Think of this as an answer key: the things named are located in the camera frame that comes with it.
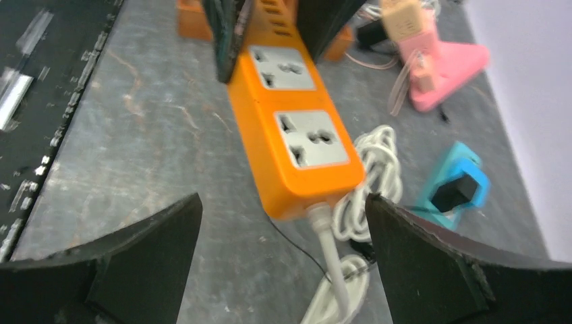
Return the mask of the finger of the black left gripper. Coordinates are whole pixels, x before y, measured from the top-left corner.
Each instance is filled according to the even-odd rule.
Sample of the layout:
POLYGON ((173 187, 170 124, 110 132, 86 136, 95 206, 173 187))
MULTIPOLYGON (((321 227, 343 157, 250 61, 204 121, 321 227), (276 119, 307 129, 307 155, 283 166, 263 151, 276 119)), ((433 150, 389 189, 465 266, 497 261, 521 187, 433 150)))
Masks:
POLYGON ((366 0, 300 0, 296 27, 313 61, 318 61, 366 0))
POLYGON ((253 0, 202 0, 212 32, 217 80, 228 83, 254 11, 253 0))

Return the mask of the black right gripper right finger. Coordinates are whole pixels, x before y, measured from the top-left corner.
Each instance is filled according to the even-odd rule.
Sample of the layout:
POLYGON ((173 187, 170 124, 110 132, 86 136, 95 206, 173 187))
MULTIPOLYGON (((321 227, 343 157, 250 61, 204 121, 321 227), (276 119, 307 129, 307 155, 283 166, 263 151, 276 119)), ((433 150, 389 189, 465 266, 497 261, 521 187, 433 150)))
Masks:
POLYGON ((571 265, 501 250, 375 194, 366 217, 394 323, 570 323, 571 265))

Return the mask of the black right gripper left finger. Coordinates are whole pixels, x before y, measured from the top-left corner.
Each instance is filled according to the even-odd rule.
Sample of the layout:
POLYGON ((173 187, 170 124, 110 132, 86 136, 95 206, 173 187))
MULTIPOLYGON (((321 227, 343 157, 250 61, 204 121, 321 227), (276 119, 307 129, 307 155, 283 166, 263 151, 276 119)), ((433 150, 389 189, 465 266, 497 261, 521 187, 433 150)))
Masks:
POLYGON ((2 323, 175 323, 202 220, 191 194, 44 259, 1 265, 2 323))

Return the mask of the black power adapter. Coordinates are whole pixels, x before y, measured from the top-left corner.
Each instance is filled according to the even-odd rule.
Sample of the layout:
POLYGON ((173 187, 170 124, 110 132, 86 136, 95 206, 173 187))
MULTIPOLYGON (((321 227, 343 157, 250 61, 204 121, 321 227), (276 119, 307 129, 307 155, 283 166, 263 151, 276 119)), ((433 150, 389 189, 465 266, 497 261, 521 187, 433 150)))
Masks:
POLYGON ((431 203, 447 213, 472 201, 479 184, 470 175, 464 174, 440 185, 431 198, 431 203))

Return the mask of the orange power strip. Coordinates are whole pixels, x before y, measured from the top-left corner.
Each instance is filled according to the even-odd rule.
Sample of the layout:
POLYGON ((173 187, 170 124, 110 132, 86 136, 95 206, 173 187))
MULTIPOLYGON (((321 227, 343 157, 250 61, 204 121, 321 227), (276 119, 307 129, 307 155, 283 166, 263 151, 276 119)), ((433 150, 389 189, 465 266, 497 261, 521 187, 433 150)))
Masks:
POLYGON ((263 209, 290 220, 336 204, 365 171, 299 32, 255 22, 280 4, 255 1, 227 91, 263 209))

